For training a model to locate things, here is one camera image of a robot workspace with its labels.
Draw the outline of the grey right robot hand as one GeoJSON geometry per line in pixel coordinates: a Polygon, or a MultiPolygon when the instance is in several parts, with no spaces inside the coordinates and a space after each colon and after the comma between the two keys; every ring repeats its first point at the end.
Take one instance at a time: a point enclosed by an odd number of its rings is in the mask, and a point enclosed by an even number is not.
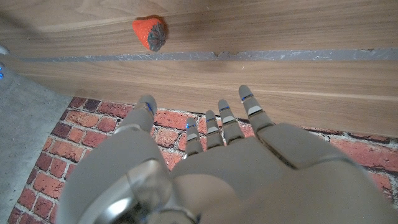
{"type": "Polygon", "coordinates": [[[1,61],[0,61],[0,66],[1,66],[1,68],[0,68],[0,76],[1,77],[0,77],[0,79],[2,80],[2,79],[4,79],[4,77],[6,76],[6,74],[8,72],[8,69],[7,69],[7,66],[6,66],[6,59],[8,59],[9,50],[5,46],[1,45],[0,46],[0,53],[1,53],[1,61]]]}

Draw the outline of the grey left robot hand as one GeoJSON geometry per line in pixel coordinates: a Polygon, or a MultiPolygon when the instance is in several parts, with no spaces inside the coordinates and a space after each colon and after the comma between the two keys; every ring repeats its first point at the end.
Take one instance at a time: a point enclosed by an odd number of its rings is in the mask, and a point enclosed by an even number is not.
{"type": "Polygon", "coordinates": [[[207,111],[206,144],[187,120],[183,159],[169,169],[150,131],[157,109],[140,98],[114,134],[67,180],[57,223],[396,223],[368,173],[308,131],[275,124],[239,88],[254,130],[246,137],[229,104],[207,111]]]}

